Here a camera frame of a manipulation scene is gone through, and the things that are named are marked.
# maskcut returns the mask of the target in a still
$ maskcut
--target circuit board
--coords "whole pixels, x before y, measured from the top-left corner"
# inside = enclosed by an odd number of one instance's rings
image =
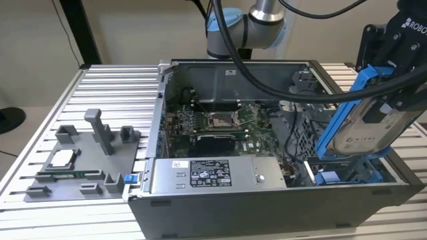
[[[259,103],[215,112],[183,105],[167,117],[171,158],[283,156],[267,109]]]

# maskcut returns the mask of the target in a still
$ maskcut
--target small black component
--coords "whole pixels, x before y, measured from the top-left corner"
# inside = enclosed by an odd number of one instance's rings
[[[344,65],[352,69],[356,67],[356,65],[352,62],[344,62]]]
[[[92,66],[92,64],[85,64],[84,63],[84,64],[80,65],[79,69],[80,70],[88,70],[91,68],[91,66]]]
[[[236,137],[232,135],[201,135],[195,142],[197,156],[224,155],[235,151]]]
[[[238,103],[216,103],[216,102],[197,102],[193,105],[195,112],[235,112],[238,111]]]

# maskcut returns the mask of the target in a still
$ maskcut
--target black cable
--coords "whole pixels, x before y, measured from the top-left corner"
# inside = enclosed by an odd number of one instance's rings
[[[211,16],[211,13],[212,13],[212,0],[208,0],[208,3],[207,3],[207,7],[205,7],[205,19],[204,19],[204,33],[205,33],[205,36],[208,36],[208,22],[209,22],[209,16]]]
[[[323,128],[323,129],[327,129],[327,126],[322,126],[322,124],[330,124],[327,121],[318,121],[314,119],[311,119],[310,122],[316,123],[320,126],[320,128]]]
[[[179,103],[181,104],[183,103],[183,100],[184,100],[184,92],[185,90],[189,90],[189,93],[192,93],[191,91],[193,90],[193,88],[191,86],[188,87],[184,87],[181,90],[180,90],[180,96],[179,96]]]
[[[316,93],[315,91],[312,91],[312,90],[308,90],[308,89],[303,89],[303,90],[299,90],[296,93],[299,94],[300,92],[310,92],[310,93]]]
[[[319,140],[320,137],[319,137],[319,134],[318,134],[315,125],[314,125],[314,121],[310,120],[310,121],[308,121],[308,124],[310,124],[310,128],[311,128],[311,130],[312,130],[312,134],[314,134],[315,140]]]
[[[300,147],[300,140],[303,139],[303,134],[304,133],[302,133],[300,135],[299,135],[299,138],[296,139],[296,146],[295,146],[295,153],[294,153],[294,156],[296,157],[298,156],[298,153],[299,153],[299,147]]]
[[[294,135],[294,132],[295,132],[298,117],[299,117],[299,112],[298,112],[298,109],[296,109],[296,105],[294,103],[294,119],[292,119],[291,129],[288,131],[288,136],[287,136],[286,141],[284,141],[284,153],[291,158],[291,160],[294,162],[298,162],[298,163],[303,164],[303,161],[299,160],[296,158],[296,156],[294,156],[288,151],[288,145],[290,145],[290,141],[291,141],[291,138],[292,138],[292,135]]]
[[[324,14],[324,15],[318,15],[318,14],[311,14],[308,12],[304,12],[302,10],[298,10],[295,7],[292,7],[286,0],[279,0],[280,4],[286,7],[287,10],[290,10],[291,12],[296,13],[298,15],[310,18],[310,19],[331,19],[339,15],[342,15],[343,13],[348,12],[351,9],[354,9],[355,7],[358,7],[360,4],[363,4],[367,0],[358,0],[355,1],[351,5],[348,5],[347,7],[344,7],[342,10],[332,12],[330,14]]]
[[[200,12],[203,18],[207,19],[207,11],[205,11],[205,9],[203,8],[203,5],[201,5],[200,0],[189,0],[189,1],[191,1],[191,2],[195,4],[195,6],[197,7],[199,12]]]
[[[274,113],[276,113],[279,111],[280,111],[279,107],[272,107],[266,111],[266,114],[267,114],[267,116],[270,116],[270,114],[274,114]]]
[[[9,152],[7,152],[7,151],[1,151],[1,150],[0,150],[0,153],[3,153],[3,154],[5,154],[5,155],[11,155],[12,157],[16,157],[16,158],[19,157],[17,155],[15,155],[13,153],[9,153]]]
[[[57,9],[56,4],[55,4],[55,0],[51,0],[51,2],[52,2],[52,4],[53,4],[53,8],[55,8],[55,12],[56,12],[56,15],[57,15],[57,19],[59,19],[59,22],[60,22],[60,25],[61,25],[61,29],[64,29],[64,32],[65,32],[65,34],[67,34],[68,45],[69,45],[69,48],[71,48],[71,52],[72,52],[75,61],[77,62],[77,66],[80,67],[80,62],[79,62],[79,58],[77,58],[76,53],[75,53],[75,49],[73,49],[73,45],[72,45],[72,40],[71,40],[69,34],[68,34],[68,32],[67,32],[67,29],[65,29],[65,26],[64,26],[64,23],[63,23],[63,19],[61,19],[61,16],[60,16],[60,13],[59,13],[59,9]]]
[[[276,90],[262,83],[256,77],[250,72],[247,66],[244,65],[238,50],[234,46],[232,38],[228,32],[227,23],[224,19],[222,0],[212,0],[214,11],[218,20],[219,31],[224,39],[224,44],[230,52],[231,59],[236,68],[239,69],[244,78],[250,83],[264,93],[279,97],[280,99],[294,102],[294,103],[308,103],[308,104],[334,104],[344,103],[364,98],[371,98],[374,96],[383,95],[388,92],[392,92],[410,84],[416,84],[426,82],[427,79],[427,64],[416,67],[407,74],[394,78],[391,81],[383,82],[379,85],[368,87],[366,89],[351,91],[338,94],[324,94],[324,95],[306,95],[306,94],[294,94],[280,90]]]

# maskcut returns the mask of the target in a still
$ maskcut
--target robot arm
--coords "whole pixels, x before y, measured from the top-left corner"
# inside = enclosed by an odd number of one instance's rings
[[[247,31],[242,31],[244,24],[243,27],[239,26],[238,20],[227,21],[227,16],[220,10],[220,0],[212,2],[218,17],[215,18],[218,24],[214,24],[214,26],[218,27],[215,30],[219,31],[208,30],[208,53],[214,53],[214,55],[209,55],[215,58],[228,58],[231,56],[236,68],[252,85],[266,93],[282,97],[290,102],[318,104],[344,102],[339,106],[324,134],[316,143],[319,158],[334,160],[350,156],[363,156],[366,159],[371,159],[384,156],[388,153],[391,143],[427,108],[427,99],[424,98],[427,94],[424,59],[427,56],[424,56],[426,50],[423,48],[427,37],[427,27],[424,27],[427,26],[427,17],[424,16],[427,4],[424,1],[399,0],[400,12],[390,20],[387,27],[383,30],[374,29],[372,25],[366,27],[364,32],[370,33],[375,30],[376,36],[380,36],[380,43],[375,43],[379,49],[375,52],[368,51],[368,44],[363,45],[363,42],[370,41],[362,41],[360,51],[366,57],[359,67],[364,69],[359,72],[351,92],[330,96],[318,95],[310,99],[303,95],[271,89],[254,77],[239,58],[234,45],[244,47],[244,44],[240,45],[240,36],[244,39],[252,35],[248,35]],[[274,2],[271,0],[258,0],[256,5],[251,8],[248,14],[254,20],[251,23],[260,26],[260,28],[255,27],[254,29],[274,30],[274,28],[264,28],[262,22],[259,22],[260,19],[255,18],[255,16],[263,16],[263,14],[258,15],[256,13],[274,9],[266,7],[267,4],[272,6]],[[366,2],[366,0],[359,0],[352,7],[362,2]],[[322,15],[304,13],[295,8],[290,10],[314,19],[322,17]],[[336,16],[344,12],[338,11],[338,14],[328,14],[327,16]],[[260,32],[255,30],[252,34],[272,32],[278,34],[276,31],[263,30]],[[262,36],[258,38],[259,42],[255,41],[259,45],[255,44],[248,47],[264,48],[263,44],[271,42],[271,39],[268,34],[262,34]]]
[[[224,8],[223,13],[238,48],[267,49],[282,41],[284,12],[276,0],[256,0],[248,14],[243,14],[238,8]],[[214,59],[230,58],[215,14],[209,14],[207,20],[207,54]]]
[[[418,2],[399,1],[399,13],[386,28],[366,26],[358,59],[358,68],[363,69],[351,91],[394,81],[426,63],[427,18],[420,11],[426,6]],[[370,43],[375,43],[375,54]],[[319,158],[383,157],[427,109],[426,86],[426,80],[415,81],[388,94],[343,103],[316,143]]]

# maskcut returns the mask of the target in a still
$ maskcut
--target white wall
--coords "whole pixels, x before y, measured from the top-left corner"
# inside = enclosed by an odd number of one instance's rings
[[[330,14],[355,0],[292,0],[304,12]],[[295,18],[284,57],[322,63],[356,62],[363,28],[386,24],[398,13],[395,0],[370,0],[331,19]]]
[[[254,3],[227,0],[223,6],[248,12]],[[159,59],[207,57],[204,20],[189,1],[87,0],[84,9],[105,63],[157,64]]]
[[[79,69],[51,0],[0,0],[0,102],[55,103]]]

